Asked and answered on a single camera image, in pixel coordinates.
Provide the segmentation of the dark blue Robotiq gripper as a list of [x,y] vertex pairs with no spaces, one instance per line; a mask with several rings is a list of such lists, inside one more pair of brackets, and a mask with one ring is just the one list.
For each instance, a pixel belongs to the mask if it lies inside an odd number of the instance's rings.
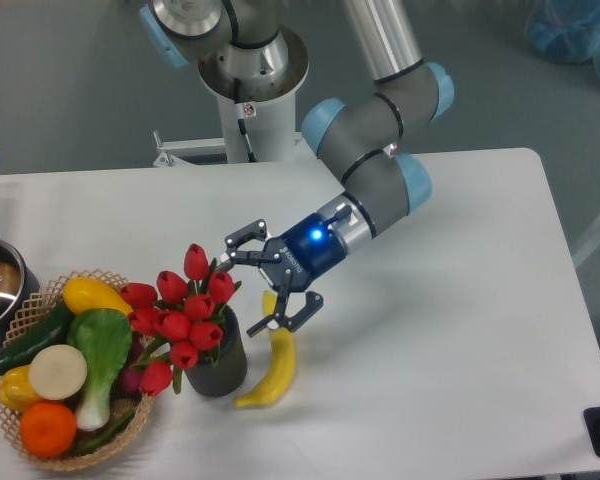
[[[234,265],[259,267],[269,286],[278,291],[283,278],[290,278],[288,291],[306,291],[314,280],[341,263],[375,236],[375,227],[367,212],[355,198],[344,192],[305,217],[287,231],[267,240],[264,219],[258,219],[225,237],[225,253],[220,257],[219,270]],[[241,250],[249,241],[265,242],[262,251]],[[264,317],[251,326],[248,336],[265,328],[284,328],[295,333],[323,306],[324,298],[315,291],[305,293],[305,304],[294,315],[287,316],[278,305],[278,296],[264,291]]]

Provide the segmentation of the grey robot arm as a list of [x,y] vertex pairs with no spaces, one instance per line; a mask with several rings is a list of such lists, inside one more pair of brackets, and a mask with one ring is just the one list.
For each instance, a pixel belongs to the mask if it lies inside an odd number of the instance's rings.
[[375,93],[350,107],[332,98],[295,119],[308,73],[303,41],[273,1],[149,1],[140,11],[156,49],[176,68],[197,67],[218,102],[231,163],[287,161],[303,140],[342,192],[279,236],[263,221],[230,234],[224,261],[252,265],[276,292],[274,311],[253,325],[300,328],[323,304],[310,284],[412,213],[431,194],[424,167],[390,147],[444,113],[454,99],[445,69],[425,62],[399,1],[348,1],[347,18]]

